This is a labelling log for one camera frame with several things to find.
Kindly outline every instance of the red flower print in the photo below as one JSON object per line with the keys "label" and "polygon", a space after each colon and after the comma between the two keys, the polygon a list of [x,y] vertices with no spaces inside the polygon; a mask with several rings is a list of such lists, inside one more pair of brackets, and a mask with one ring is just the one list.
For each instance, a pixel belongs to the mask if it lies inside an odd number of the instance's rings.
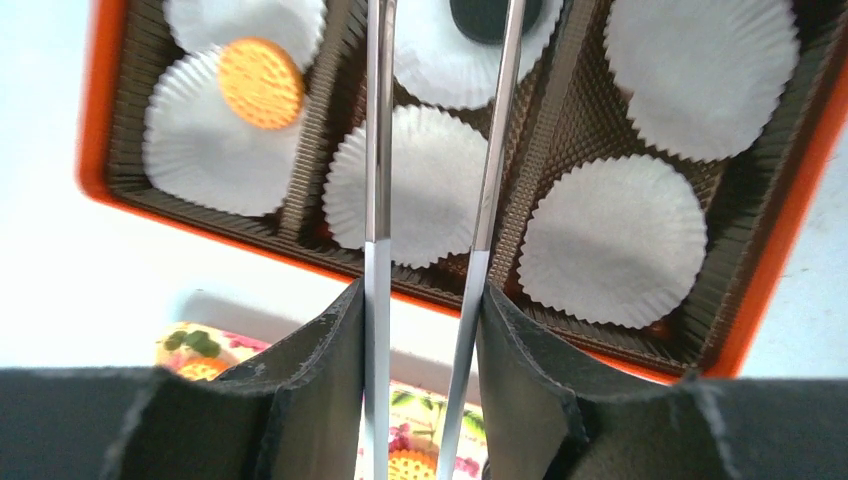
{"label": "red flower print", "polygon": [[398,450],[409,450],[409,431],[411,427],[404,423],[398,427],[389,428],[389,453]]}
{"label": "red flower print", "polygon": [[238,348],[244,347],[253,350],[254,352],[261,352],[268,348],[270,344],[254,340],[250,337],[245,337],[243,335],[236,335],[235,333],[224,332],[224,337],[230,339],[230,348]]}
{"label": "red flower print", "polygon": [[473,458],[456,458],[456,464],[454,466],[456,470],[460,472],[465,472],[471,476],[471,478],[477,478],[477,474],[480,473],[480,464],[474,461]]}

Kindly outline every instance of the metal rod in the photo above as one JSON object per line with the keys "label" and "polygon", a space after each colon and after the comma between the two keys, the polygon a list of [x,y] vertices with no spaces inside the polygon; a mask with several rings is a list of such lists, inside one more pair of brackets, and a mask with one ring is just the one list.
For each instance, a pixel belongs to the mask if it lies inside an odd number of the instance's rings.
{"label": "metal rod", "polygon": [[365,117],[365,449],[367,478],[389,476],[392,78],[396,0],[368,2]]}
{"label": "metal rod", "polygon": [[524,4],[525,0],[510,0],[507,11],[504,46],[501,54],[500,71],[498,72],[498,85],[495,91],[489,146],[486,152],[485,176],[477,206],[477,224],[474,230],[471,258],[468,262],[468,275],[465,278],[459,332],[456,339],[453,371],[451,372],[450,390],[448,391],[448,406],[445,413],[445,427],[439,450],[436,473],[438,480],[452,480],[456,465],[459,433],[465,411],[465,394],[468,390],[468,377],[474,354],[474,339],[477,336],[480,302],[489,271],[489,257],[495,228],[495,211],[503,174],[504,145],[507,127],[509,126],[510,110],[512,109],[512,92],[518,78]]}

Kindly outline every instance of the orange tray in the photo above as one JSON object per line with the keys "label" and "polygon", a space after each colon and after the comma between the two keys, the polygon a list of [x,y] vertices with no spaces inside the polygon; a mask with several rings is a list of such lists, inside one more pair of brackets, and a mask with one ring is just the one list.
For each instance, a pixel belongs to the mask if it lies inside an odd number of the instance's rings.
{"label": "orange tray", "polygon": [[[239,243],[222,235],[194,228],[166,217],[153,214],[120,202],[110,194],[105,184],[104,168],[110,140],[110,128],[121,45],[126,25],[128,0],[93,2],[89,31],[89,57],[86,69],[86,90],[80,118],[77,180],[81,190],[94,201],[152,221],[232,245],[258,255],[284,262],[299,269],[348,282],[351,278],[273,252]],[[792,246],[809,210],[828,159],[839,139],[848,115],[848,63],[839,67],[834,87],[830,91],[806,147],[803,161],[791,182],[783,206],[765,244],[754,276],[745,292],[733,329],[717,361],[704,372],[707,376],[735,376],[745,360],[751,342],[765,316]],[[422,300],[394,293],[394,298],[417,304],[429,310],[458,317],[458,312]],[[624,371],[660,382],[673,382],[677,377],[595,354],[597,358]]]}

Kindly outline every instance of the black object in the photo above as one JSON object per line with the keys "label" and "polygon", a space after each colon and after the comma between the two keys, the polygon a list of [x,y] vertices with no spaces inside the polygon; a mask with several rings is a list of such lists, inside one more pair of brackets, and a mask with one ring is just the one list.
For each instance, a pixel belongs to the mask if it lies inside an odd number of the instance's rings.
{"label": "black object", "polygon": [[159,368],[0,371],[0,478],[351,479],[363,292],[213,382]]}
{"label": "black object", "polygon": [[846,381],[664,387],[594,360],[491,285],[477,354],[495,480],[848,478]]}
{"label": "black object", "polygon": [[[522,35],[539,20],[542,1],[525,0]],[[453,21],[463,35],[486,45],[503,43],[509,0],[450,0],[450,6]]]}

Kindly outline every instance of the white table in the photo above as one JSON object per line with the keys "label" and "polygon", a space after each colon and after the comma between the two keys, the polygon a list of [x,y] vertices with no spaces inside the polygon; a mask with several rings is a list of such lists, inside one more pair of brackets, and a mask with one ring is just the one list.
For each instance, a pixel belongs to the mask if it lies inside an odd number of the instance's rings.
{"label": "white table", "polygon": [[[146,365],[173,321],[274,340],[319,314],[344,284],[79,192],[88,10],[0,2],[0,367]],[[744,375],[848,374],[846,187],[843,140]],[[445,392],[456,320],[400,301],[392,308],[393,376]]]}

